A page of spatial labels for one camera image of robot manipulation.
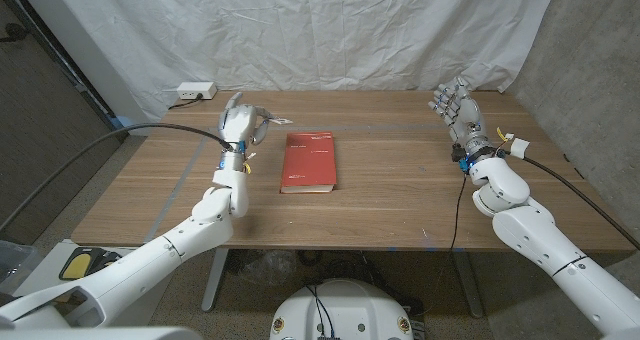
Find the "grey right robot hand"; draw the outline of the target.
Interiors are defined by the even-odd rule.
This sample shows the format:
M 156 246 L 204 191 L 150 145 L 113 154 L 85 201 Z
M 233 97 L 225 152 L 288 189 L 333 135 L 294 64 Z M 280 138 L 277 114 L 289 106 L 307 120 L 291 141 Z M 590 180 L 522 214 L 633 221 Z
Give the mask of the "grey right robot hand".
M 460 76 L 434 91 L 428 103 L 449 129 L 453 141 L 451 158 L 468 174 L 473 165 L 489 158 L 495 147 L 487 136 L 485 119 L 468 90 L 469 83 Z

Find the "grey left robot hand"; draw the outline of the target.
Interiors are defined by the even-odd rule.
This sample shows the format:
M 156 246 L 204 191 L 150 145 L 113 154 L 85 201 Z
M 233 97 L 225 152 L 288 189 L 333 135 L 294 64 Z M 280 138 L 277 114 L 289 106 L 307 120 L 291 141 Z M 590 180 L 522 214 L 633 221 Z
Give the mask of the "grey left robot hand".
M 243 172 L 248 147 L 264 140 L 270 120 L 275 119 L 264 107 L 239 104 L 241 97 L 241 92 L 234 94 L 219 117 L 219 137 L 230 144 L 221 154 L 219 170 Z

